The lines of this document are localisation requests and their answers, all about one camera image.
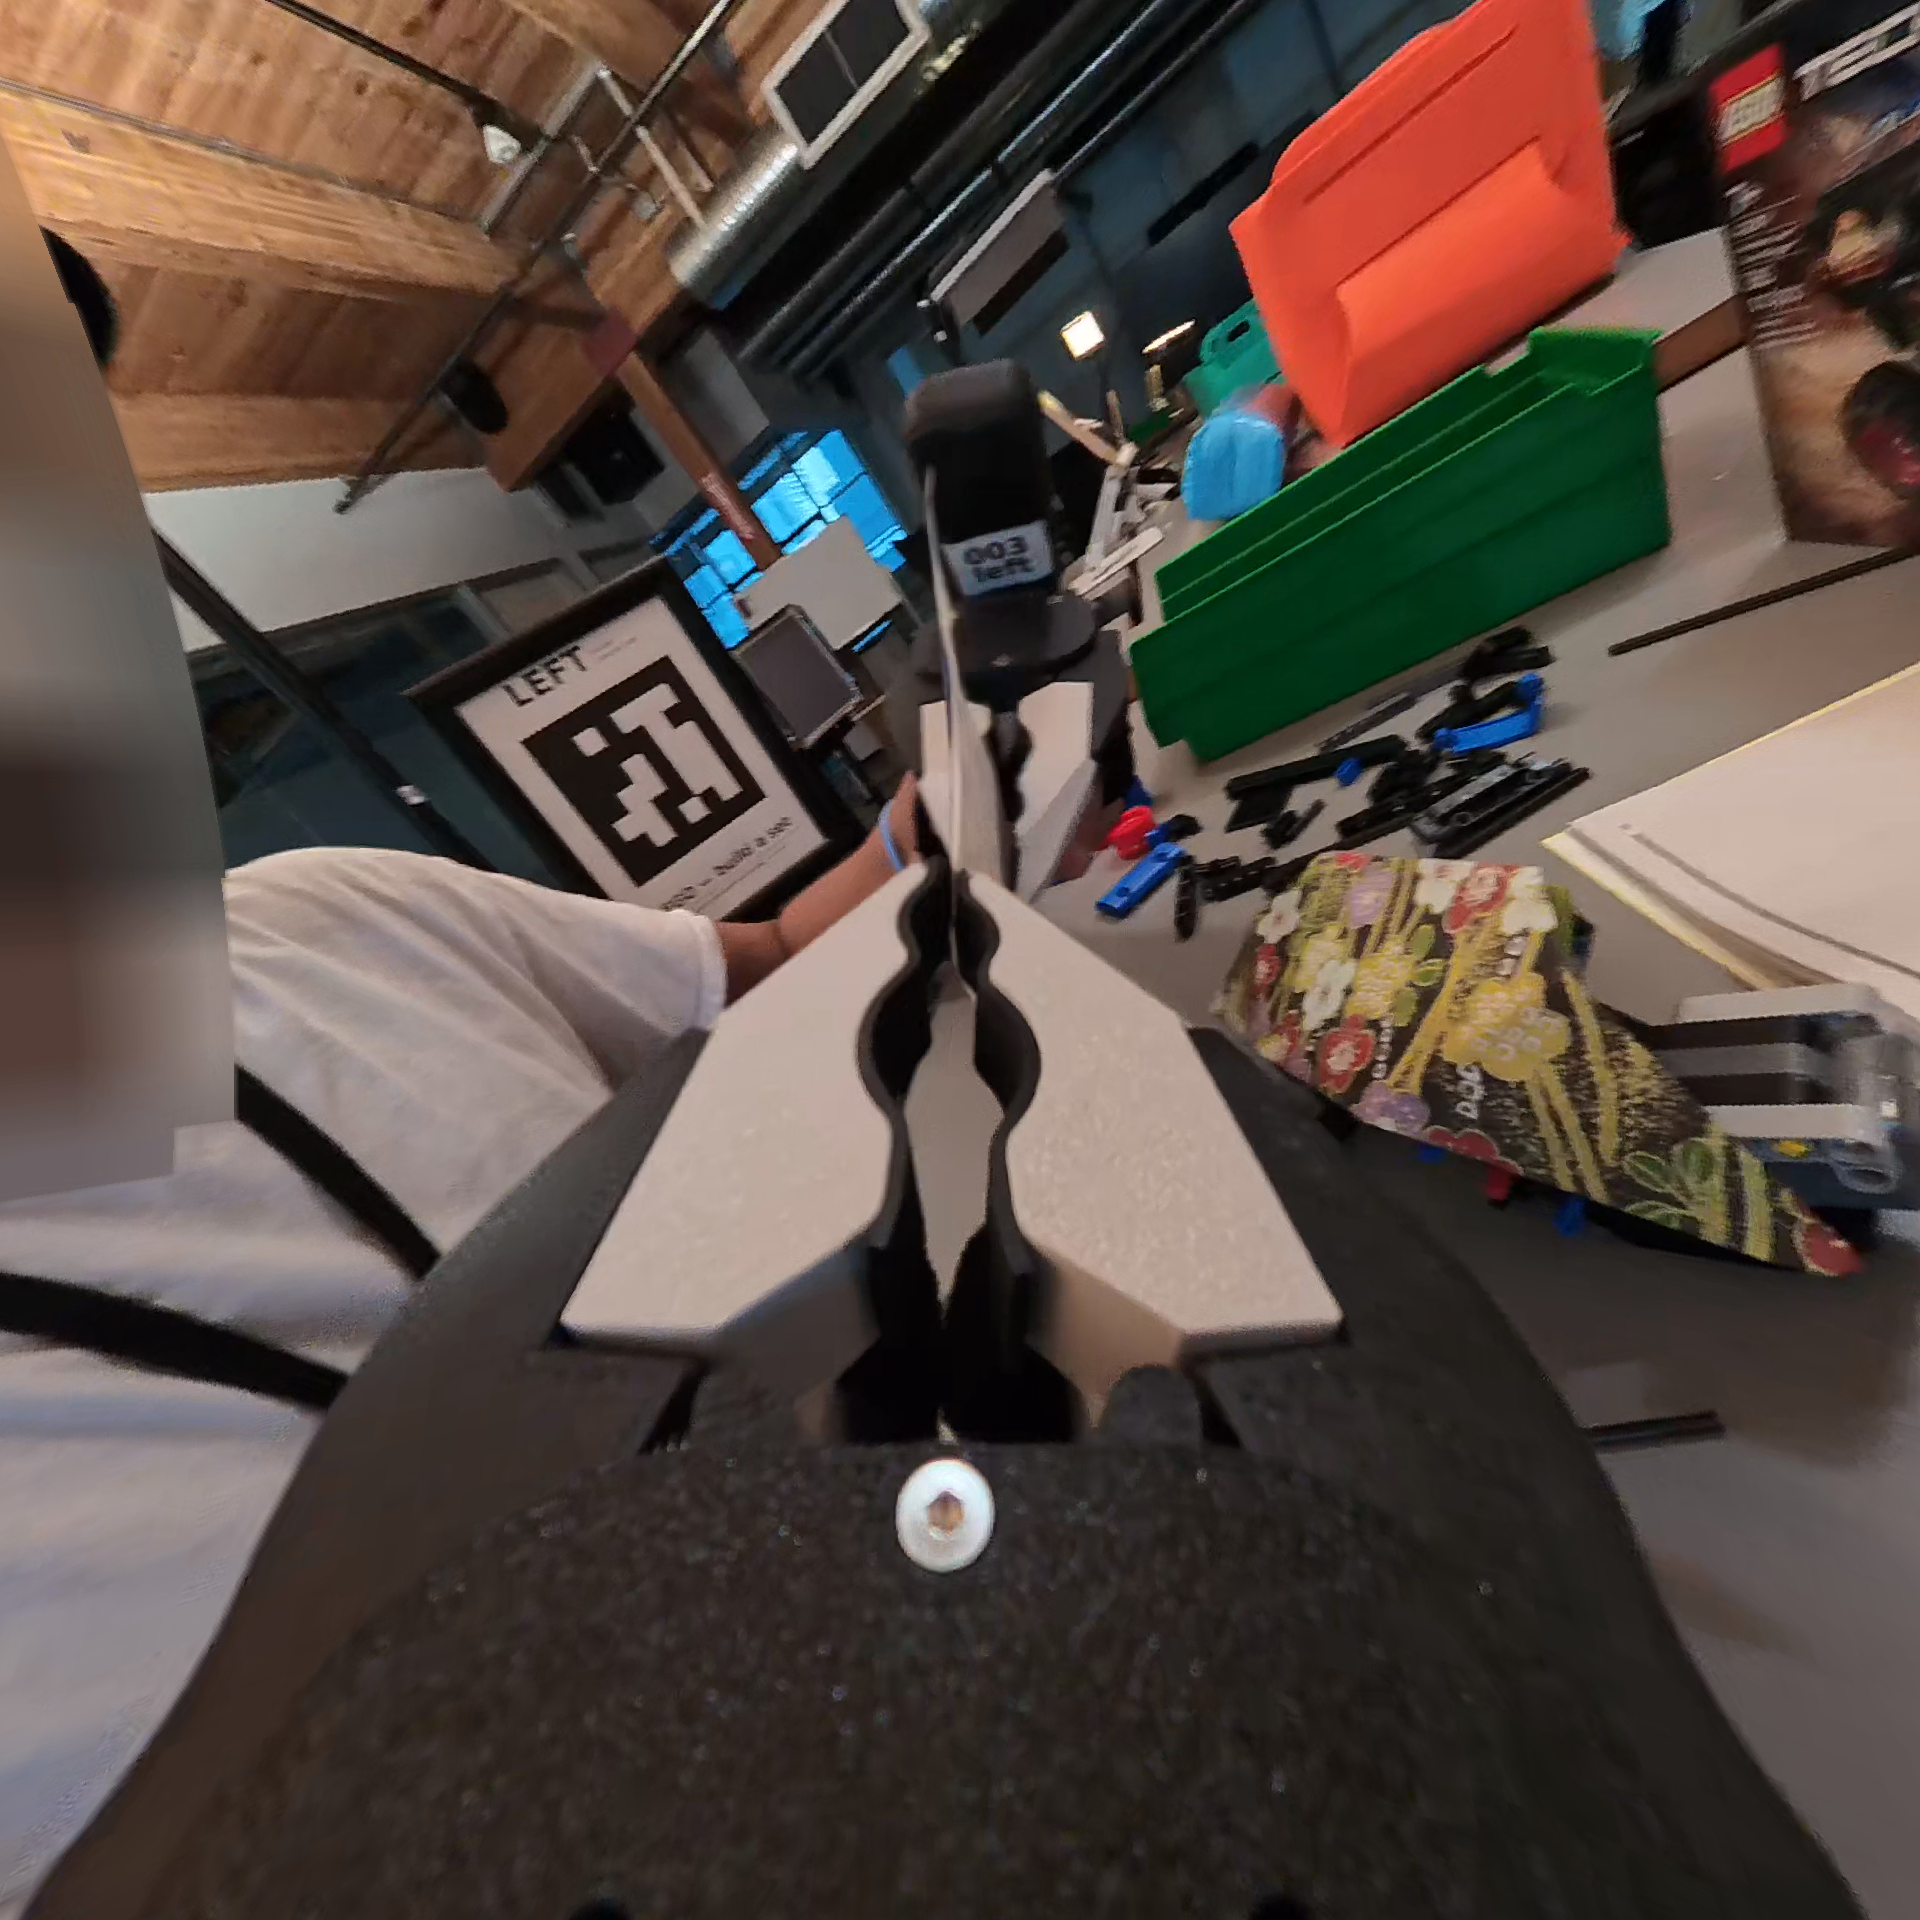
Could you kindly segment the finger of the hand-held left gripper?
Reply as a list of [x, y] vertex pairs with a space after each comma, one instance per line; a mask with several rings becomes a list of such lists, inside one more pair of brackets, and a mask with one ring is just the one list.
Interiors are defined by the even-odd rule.
[[984, 707], [918, 707], [916, 838], [925, 865], [943, 862], [950, 873], [1010, 883], [1010, 826]]
[[1092, 685], [1052, 682], [1000, 718], [1006, 875], [1034, 904], [1059, 877], [1098, 797]]

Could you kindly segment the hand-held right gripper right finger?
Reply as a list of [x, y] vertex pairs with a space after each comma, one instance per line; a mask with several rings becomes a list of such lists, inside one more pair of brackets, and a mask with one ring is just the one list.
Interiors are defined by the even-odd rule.
[[1007, 888], [958, 875], [950, 907], [999, 1122], [948, 1298], [948, 1426], [1064, 1441], [1134, 1371], [1336, 1338], [1199, 1033]]

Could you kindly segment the grey computer monitor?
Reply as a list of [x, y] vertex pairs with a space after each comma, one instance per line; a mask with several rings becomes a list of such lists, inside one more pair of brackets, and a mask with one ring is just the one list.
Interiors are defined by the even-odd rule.
[[731, 659], [797, 753], [822, 748], [864, 707], [858, 680], [803, 608], [767, 614]]

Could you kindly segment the blue plastic bag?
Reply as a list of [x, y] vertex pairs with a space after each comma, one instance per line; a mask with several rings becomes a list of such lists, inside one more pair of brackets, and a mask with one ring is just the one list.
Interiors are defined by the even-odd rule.
[[1284, 382], [1224, 398], [1190, 435], [1182, 500], [1192, 521], [1231, 521], [1287, 478], [1298, 403]]

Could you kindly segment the green crate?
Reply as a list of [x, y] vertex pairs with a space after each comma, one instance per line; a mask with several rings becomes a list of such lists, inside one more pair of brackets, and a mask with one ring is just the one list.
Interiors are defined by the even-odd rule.
[[1266, 338], [1260, 306], [1251, 299], [1210, 330], [1186, 386], [1195, 406], [1212, 412], [1222, 400], [1261, 389], [1275, 378], [1280, 378], [1280, 364]]

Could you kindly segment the framed marker sign board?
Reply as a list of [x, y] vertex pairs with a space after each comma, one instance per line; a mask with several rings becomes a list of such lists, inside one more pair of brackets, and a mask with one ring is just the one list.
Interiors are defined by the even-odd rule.
[[575, 894], [767, 922], [869, 830], [662, 561], [405, 696]]

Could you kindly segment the floral patterned black cloth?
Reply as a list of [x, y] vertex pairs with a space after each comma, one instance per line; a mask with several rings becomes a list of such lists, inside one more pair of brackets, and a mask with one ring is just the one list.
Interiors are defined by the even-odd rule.
[[1531, 866], [1331, 850], [1251, 926], [1216, 1019], [1358, 1124], [1653, 1241], [1815, 1277], [1859, 1249], [1586, 987]]

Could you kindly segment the pile of black beam pieces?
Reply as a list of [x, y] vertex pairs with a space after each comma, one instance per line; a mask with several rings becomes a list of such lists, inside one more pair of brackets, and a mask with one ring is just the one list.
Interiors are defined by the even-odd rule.
[[1452, 667], [1423, 672], [1325, 737], [1316, 753], [1235, 774], [1224, 781], [1228, 832], [1256, 832], [1261, 852], [1188, 854], [1173, 881], [1173, 938], [1188, 942], [1204, 906], [1284, 891], [1318, 852], [1363, 852], [1405, 832], [1431, 858], [1463, 858], [1584, 787], [1584, 765], [1534, 749], [1547, 699], [1541, 734], [1498, 753], [1447, 757], [1423, 734], [1466, 692], [1528, 669], [1546, 683], [1552, 661], [1531, 628], [1493, 632]]

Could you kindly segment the green plastic bin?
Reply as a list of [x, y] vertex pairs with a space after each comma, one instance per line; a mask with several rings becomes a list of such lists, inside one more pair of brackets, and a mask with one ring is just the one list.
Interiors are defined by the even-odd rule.
[[1220, 760], [1674, 538], [1644, 326], [1541, 326], [1158, 568], [1160, 748]]

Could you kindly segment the blue curved beam piece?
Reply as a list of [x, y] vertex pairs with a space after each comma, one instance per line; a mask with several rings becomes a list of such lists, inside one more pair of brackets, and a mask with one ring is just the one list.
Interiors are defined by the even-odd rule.
[[1423, 729], [1447, 757], [1498, 753], [1541, 734], [1546, 725], [1546, 676], [1539, 669], [1493, 689], [1459, 696]]

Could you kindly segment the orange storage bin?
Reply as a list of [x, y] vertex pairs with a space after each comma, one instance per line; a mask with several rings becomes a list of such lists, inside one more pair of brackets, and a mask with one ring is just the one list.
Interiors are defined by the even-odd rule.
[[1231, 242], [1332, 448], [1523, 340], [1626, 248], [1586, 8], [1478, 3], [1418, 35], [1284, 149]]

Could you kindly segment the grey and blue brick assembly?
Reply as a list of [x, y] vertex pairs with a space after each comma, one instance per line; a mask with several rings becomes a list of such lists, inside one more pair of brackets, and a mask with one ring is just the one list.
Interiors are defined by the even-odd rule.
[[1882, 994], [1831, 982], [1692, 996], [1640, 1036], [1813, 1209], [1918, 1209], [1918, 1025]]

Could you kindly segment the white instruction booklet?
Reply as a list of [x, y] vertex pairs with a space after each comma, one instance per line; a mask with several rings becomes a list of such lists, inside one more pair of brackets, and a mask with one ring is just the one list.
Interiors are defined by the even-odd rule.
[[1543, 849], [1746, 987], [1860, 987], [1915, 1019], [1918, 667]]

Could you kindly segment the long black axle rod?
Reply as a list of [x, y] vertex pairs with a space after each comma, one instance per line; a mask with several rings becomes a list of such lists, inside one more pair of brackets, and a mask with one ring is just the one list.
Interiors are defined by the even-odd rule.
[[1676, 621], [1661, 625], [1658, 628], [1621, 637], [1621, 641], [1616, 641], [1607, 648], [1607, 657], [1610, 659], [1622, 659], [1622, 657], [1644, 653], [1644, 652], [1647, 652], [1658, 645], [1664, 645], [1669, 641], [1680, 641], [1680, 637], [1687, 637], [1687, 635], [1694, 635], [1694, 634], [1703, 634], [1703, 632], [1722, 626], [1725, 621], [1750, 617], [1750, 614], [1763, 612], [1766, 608], [1784, 605], [1784, 603], [1796, 602], [1800, 597], [1808, 597], [1813, 593], [1823, 593], [1823, 590], [1831, 590], [1831, 587], [1838, 587], [1838, 586], [1848, 586], [1854, 581], [1868, 578], [1868, 577], [1886, 571], [1886, 570], [1894, 570], [1894, 568], [1906, 564], [1910, 561], [1918, 561], [1918, 553], [1914, 548], [1875, 552], [1875, 553], [1866, 555], [1862, 561], [1848, 561], [1848, 563], [1842, 563], [1838, 568], [1827, 568], [1827, 570], [1815, 571], [1805, 578], [1798, 578], [1798, 581], [1791, 581], [1791, 582], [1784, 582], [1784, 586], [1775, 586], [1775, 587], [1766, 587], [1763, 593], [1750, 593], [1750, 594], [1738, 597], [1735, 602], [1723, 603], [1718, 608], [1685, 614], [1685, 617], [1678, 617]]

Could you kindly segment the silver air duct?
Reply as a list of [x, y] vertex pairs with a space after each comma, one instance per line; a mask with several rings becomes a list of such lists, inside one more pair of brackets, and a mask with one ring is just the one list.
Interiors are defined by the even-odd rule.
[[774, 125], [758, 128], [664, 249], [679, 290], [698, 305], [726, 305], [779, 248], [806, 192], [797, 139]]

